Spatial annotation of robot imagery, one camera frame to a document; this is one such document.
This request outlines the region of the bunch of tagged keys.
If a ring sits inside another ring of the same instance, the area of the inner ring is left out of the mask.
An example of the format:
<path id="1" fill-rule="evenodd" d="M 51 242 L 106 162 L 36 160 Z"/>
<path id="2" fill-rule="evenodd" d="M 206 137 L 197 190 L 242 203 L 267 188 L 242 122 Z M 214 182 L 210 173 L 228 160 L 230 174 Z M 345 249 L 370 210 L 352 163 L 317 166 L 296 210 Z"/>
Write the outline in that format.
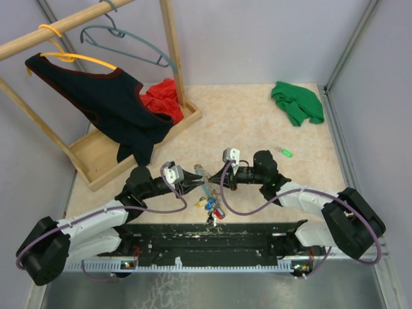
<path id="1" fill-rule="evenodd" d="M 219 198 L 202 197 L 194 205 L 207 211 L 207 223 L 214 227 L 218 224 L 218 220 L 223 220 L 226 217 L 225 212 L 221 208 Z"/>

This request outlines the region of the green tagged key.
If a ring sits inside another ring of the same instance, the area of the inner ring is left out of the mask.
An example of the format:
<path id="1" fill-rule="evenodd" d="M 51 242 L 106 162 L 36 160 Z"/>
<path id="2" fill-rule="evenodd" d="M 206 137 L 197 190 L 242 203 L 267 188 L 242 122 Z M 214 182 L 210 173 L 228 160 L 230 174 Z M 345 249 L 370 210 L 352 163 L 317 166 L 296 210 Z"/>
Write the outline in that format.
<path id="1" fill-rule="evenodd" d="M 293 157 L 293 154 L 292 154 L 289 150 L 284 149 L 284 148 L 282 148 L 282 147 L 275 147 L 275 150 L 276 150 L 277 152 L 281 153 L 282 155 L 288 157 L 288 158 L 292 158 L 292 157 Z"/>

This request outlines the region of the large keyring with blue handle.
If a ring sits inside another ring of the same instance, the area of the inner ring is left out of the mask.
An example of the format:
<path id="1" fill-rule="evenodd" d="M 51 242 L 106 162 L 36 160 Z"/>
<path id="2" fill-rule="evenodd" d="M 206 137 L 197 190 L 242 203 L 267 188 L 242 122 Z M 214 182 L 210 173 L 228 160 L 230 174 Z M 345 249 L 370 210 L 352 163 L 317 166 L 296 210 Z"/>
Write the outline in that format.
<path id="1" fill-rule="evenodd" d="M 220 195 L 220 187 L 216 185 L 215 183 L 211 183 L 209 181 L 211 175 L 200 164 L 196 164 L 194 166 L 194 171 L 195 171 L 195 174 L 201 176 L 201 180 L 203 181 L 203 185 L 201 187 L 206 197 L 218 198 Z"/>

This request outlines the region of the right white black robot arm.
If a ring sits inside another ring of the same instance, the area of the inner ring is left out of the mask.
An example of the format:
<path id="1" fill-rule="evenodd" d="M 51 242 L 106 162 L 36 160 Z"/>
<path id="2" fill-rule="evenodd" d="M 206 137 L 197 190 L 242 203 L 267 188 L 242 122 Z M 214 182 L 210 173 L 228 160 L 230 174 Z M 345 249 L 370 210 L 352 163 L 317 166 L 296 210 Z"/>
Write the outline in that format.
<path id="1" fill-rule="evenodd" d="M 347 187 L 337 193 L 328 193 L 305 187 L 283 176 L 277 162 L 268 150 L 257 151 L 252 165 L 241 165 L 240 151 L 228 148 L 223 152 L 224 166 L 209 177 L 210 183 L 235 191 L 239 184 L 260 186 L 266 199 L 264 207 L 273 203 L 292 207 L 320 218 L 307 221 L 287 239 L 288 249 L 297 255 L 312 246 L 337 247 L 347 256 L 359 260 L 372 246 L 377 248 L 378 261 L 382 255 L 379 238 L 386 226 L 363 196 Z"/>

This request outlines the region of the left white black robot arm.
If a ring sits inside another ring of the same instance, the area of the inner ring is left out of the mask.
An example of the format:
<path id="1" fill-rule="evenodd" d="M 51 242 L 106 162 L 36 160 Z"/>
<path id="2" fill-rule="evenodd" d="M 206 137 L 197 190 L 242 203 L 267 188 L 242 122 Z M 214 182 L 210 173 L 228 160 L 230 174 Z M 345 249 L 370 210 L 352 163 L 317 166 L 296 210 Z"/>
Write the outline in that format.
<path id="1" fill-rule="evenodd" d="M 175 210 L 181 212 L 188 207 L 184 195 L 201 185 L 200 175 L 174 162 L 163 164 L 157 178 L 148 168 L 135 167 L 122 191 L 96 210 L 60 220 L 40 219 L 17 249 L 15 264 L 37 286 L 43 286 L 70 264 L 112 252 L 125 256 L 133 250 L 134 240 L 122 233 L 122 227 L 150 212 L 146 199 L 171 193 L 183 203 Z"/>

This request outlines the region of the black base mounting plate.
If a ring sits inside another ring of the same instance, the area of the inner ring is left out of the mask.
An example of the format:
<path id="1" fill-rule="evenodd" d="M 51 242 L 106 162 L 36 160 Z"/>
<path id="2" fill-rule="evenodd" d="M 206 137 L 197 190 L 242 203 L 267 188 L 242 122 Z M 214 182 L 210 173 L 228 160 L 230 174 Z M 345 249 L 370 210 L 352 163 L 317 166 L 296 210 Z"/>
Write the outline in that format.
<path id="1" fill-rule="evenodd" d="M 185 267 L 276 266 L 288 256 L 321 256 L 320 246 L 297 240 L 295 223 L 136 223 L 116 229 L 121 243 L 104 257 L 129 256 L 141 267 L 172 266 L 180 258 Z"/>

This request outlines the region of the red crumpled cloth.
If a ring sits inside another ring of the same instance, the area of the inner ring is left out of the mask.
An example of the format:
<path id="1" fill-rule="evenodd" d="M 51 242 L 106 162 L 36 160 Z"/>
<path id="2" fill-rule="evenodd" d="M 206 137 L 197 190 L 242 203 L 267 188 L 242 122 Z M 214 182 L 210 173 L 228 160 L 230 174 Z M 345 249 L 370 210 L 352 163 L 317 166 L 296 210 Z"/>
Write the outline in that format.
<path id="1" fill-rule="evenodd" d="M 151 86 L 144 94 L 140 95 L 140 98 L 144 106 L 153 113 L 169 115 L 174 124 L 179 123 L 184 118 L 173 79 L 166 78 L 161 83 Z"/>

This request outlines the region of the green crumpled cloth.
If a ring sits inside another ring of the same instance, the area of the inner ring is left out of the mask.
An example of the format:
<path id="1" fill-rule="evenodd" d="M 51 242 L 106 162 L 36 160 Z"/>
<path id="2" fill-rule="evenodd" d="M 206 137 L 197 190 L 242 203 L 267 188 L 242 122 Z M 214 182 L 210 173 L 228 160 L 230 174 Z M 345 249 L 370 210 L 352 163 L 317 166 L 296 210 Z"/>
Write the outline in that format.
<path id="1" fill-rule="evenodd" d="M 277 81 L 271 91 L 271 98 L 286 113 L 294 127 L 301 127 L 306 119 L 312 124 L 324 123 L 323 105 L 309 89 Z"/>

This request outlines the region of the dark navy tank top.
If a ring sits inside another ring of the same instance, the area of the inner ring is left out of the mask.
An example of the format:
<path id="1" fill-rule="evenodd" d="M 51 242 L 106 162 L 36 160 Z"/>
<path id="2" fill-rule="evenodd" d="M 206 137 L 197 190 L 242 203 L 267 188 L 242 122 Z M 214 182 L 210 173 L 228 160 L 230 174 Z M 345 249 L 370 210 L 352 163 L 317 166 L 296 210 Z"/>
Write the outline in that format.
<path id="1" fill-rule="evenodd" d="M 142 83 L 120 68 L 107 74 L 85 73 L 57 66 L 39 54 L 25 65 L 120 145 L 118 162 L 133 156 L 138 165 L 147 166 L 154 146 L 174 125 L 171 116 L 144 106 Z"/>

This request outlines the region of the grey-blue plastic hanger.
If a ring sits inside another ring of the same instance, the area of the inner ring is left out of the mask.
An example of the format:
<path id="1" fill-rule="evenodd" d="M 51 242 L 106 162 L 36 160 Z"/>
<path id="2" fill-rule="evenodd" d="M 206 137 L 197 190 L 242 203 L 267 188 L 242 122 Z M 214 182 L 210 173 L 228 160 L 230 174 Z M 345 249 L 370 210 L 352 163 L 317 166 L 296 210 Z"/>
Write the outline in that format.
<path id="1" fill-rule="evenodd" d="M 170 1 L 135 1 L 119 7 L 104 1 L 112 11 L 79 28 L 79 44 L 131 71 L 142 71 L 154 82 L 179 72 L 178 44 Z"/>

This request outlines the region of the yellow plastic hanger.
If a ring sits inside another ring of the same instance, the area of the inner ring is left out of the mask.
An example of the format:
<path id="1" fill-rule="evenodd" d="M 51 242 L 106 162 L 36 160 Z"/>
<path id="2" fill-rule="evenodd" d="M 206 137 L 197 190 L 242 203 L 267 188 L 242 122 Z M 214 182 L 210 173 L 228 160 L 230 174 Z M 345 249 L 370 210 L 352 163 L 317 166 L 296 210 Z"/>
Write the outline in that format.
<path id="1" fill-rule="evenodd" d="M 62 34 L 57 29 L 52 27 L 51 25 L 48 25 L 48 24 L 39 25 L 38 29 L 40 30 L 42 28 L 51 30 L 59 38 L 62 37 Z M 84 61 L 92 62 L 92 63 L 95 63 L 95 64 L 99 64 L 99 65 L 107 67 L 111 70 L 117 69 L 116 66 L 114 66 L 112 64 L 109 64 L 107 62 L 98 60 L 98 59 L 93 58 L 93 57 L 88 57 L 88 56 L 85 56 L 85 55 L 79 55 L 79 54 L 76 54 L 76 53 L 66 53 L 63 50 L 63 48 L 59 45 L 59 43 L 53 41 L 52 39 L 49 39 L 48 42 L 53 44 L 59 51 L 58 52 L 41 53 L 40 54 L 41 57 L 52 56 L 52 57 L 58 58 L 62 62 L 74 62 L 75 60 L 79 59 L 79 60 L 84 60 Z M 26 67 L 26 71 L 27 71 L 28 76 L 32 76 L 32 71 L 31 71 L 30 68 Z"/>

